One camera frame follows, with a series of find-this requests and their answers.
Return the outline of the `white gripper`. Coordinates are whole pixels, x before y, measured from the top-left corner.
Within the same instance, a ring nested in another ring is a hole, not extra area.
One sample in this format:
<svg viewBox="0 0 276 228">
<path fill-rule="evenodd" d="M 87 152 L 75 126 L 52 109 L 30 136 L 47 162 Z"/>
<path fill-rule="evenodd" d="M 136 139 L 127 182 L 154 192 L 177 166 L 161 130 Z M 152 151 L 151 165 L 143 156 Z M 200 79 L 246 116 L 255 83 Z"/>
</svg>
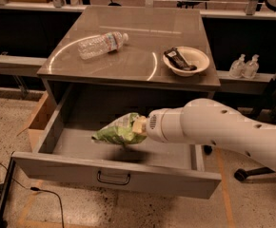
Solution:
<svg viewBox="0 0 276 228">
<path fill-rule="evenodd" d="M 148 118 L 138 117 L 132 125 L 132 132 L 148 136 L 159 143 L 183 143 L 185 141 L 180 124 L 182 107 L 153 110 Z"/>
</svg>

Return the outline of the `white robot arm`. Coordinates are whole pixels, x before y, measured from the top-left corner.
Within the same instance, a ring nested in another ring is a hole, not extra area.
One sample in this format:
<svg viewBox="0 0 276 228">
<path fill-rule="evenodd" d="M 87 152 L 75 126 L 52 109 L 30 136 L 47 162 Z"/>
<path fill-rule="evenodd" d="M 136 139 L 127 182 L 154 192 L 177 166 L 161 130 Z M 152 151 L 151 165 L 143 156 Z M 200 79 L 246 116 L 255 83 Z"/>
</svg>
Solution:
<svg viewBox="0 0 276 228">
<path fill-rule="evenodd" d="M 132 131 L 159 143 L 214 145 L 251 157 L 276 172 L 276 125 L 261 123 L 210 99 L 154 110 Z"/>
</svg>

